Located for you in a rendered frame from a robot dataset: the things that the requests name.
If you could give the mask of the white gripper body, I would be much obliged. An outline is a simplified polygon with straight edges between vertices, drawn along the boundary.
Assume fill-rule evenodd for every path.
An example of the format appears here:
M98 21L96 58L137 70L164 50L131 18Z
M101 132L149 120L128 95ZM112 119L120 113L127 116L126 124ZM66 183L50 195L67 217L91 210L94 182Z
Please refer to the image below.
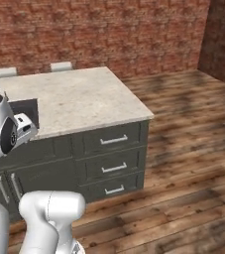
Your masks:
M36 125L25 113L16 114L14 118L17 123L17 146L28 143L38 134Z

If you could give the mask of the dark grey fixed front panel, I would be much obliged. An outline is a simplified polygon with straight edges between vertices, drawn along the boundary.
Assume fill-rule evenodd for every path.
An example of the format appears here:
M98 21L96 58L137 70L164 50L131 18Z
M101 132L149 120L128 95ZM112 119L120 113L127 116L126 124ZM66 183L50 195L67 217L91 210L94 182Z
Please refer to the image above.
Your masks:
M35 162L71 157L71 138L69 136L57 136L31 141L14 150L11 156L12 166L31 165Z

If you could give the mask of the white stool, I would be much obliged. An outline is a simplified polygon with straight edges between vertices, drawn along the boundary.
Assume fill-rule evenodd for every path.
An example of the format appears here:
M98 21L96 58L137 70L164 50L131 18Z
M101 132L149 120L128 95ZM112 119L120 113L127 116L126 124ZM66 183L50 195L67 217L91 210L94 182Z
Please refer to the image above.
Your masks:
M71 62L51 63L51 72L72 70Z
M1 77L11 77L17 75L17 69L15 67L3 67L0 68L0 78Z

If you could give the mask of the dark grey large drawer front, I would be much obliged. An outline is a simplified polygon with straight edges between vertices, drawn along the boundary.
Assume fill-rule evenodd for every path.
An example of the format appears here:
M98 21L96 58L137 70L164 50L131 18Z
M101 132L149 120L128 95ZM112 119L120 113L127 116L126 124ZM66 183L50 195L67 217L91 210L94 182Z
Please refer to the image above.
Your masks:
M146 129L147 124L145 122L134 122L73 134L72 146L74 156L82 158L84 156L98 155L108 151L117 151L142 145L145 141ZM124 134L128 136L127 141L109 145L100 144L100 139L120 138Z
M90 157L75 162L79 182L82 185L123 176L129 173L141 171L145 166L145 148L134 148L105 155ZM123 162L127 169L103 174L101 168L113 168L120 166Z

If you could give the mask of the dark grey small drawer front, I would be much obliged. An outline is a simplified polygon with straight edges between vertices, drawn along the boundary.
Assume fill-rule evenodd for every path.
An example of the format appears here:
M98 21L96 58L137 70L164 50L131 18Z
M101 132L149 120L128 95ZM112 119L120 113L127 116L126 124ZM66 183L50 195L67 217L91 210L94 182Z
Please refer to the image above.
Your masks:
M108 198L128 191L140 189L143 186L143 173L130 174L110 180L100 181L94 184L80 186L79 191L84 195L87 202L93 202L102 198ZM106 195L104 189L114 190L124 185L125 190Z

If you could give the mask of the dark grey island cabinet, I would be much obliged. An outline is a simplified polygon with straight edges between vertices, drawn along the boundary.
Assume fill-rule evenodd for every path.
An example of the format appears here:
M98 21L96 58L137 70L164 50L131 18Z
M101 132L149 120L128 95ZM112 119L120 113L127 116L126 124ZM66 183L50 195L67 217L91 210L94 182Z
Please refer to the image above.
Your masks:
M0 203L20 219L29 191L76 191L93 202L144 185L149 123L35 140L0 159Z

